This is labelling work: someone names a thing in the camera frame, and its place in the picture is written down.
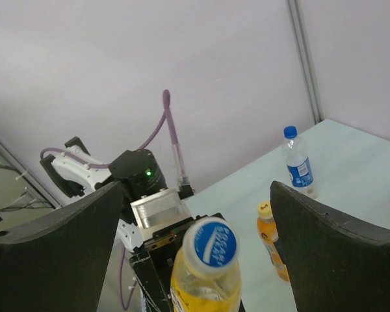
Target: plastic bottle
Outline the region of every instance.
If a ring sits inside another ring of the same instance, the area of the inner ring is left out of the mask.
[[[264,201],[260,203],[257,207],[257,212],[259,213],[259,218],[257,218],[257,230],[259,232],[260,238],[265,244],[272,264],[278,273],[278,276],[285,280],[289,281],[289,273],[285,265],[283,248],[281,247],[281,242],[279,241],[278,231],[276,229],[276,223],[273,219],[272,208],[270,206],[270,201]]]
[[[317,198],[318,192],[313,181],[305,140],[298,136],[298,131],[292,125],[285,128],[284,134],[285,141],[282,145],[282,154],[285,158],[292,186],[309,197]]]
[[[177,252],[170,294],[175,312],[238,312],[241,274],[239,240],[220,218],[202,218],[191,226]]]

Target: white table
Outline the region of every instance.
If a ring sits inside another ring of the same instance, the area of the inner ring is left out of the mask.
[[[330,120],[301,136],[307,141],[319,186],[317,200],[390,229],[390,142]],[[256,207],[270,199],[273,180],[290,185],[281,148],[188,200],[193,215],[220,212],[237,230],[247,312],[296,311],[290,284],[274,272],[257,234]]]

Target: bottle cap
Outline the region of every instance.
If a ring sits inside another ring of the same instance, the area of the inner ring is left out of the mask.
[[[232,267],[239,254],[239,239],[233,228],[217,217],[202,218],[183,237],[188,269],[199,277],[216,277]]]
[[[286,127],[283,133],[285,134],[285,138],[296,138],[298,136],[298,130],[293,125]]]
[[[257,212],[259,216],[264,219],[273,217],[272,206],[270,206],[270,200],[266,200],[257,206]]]

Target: white panel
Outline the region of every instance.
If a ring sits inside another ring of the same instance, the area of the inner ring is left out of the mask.
[[[0,1],[0,139],[62,200],[39,152],[74,135],[111,161],[145,141],[165,88],[204,189],[312,125],[285,1]],[[149,148],[169,185],[166,127]]]
[[[390,0],[300,0],[325,118],[390,140]]]

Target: orange bottle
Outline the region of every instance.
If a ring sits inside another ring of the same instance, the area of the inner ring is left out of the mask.
[[[289,281],[289,274],[284,262],[283,249],[279,240],[278,231],[276,229],[276,223],[273,219],[272,208],[270,201],[264,201],[257,207],[259,218],[257,218],[257,230],[260,238],[265,244],[272,264],[278,273],[278,276]]]

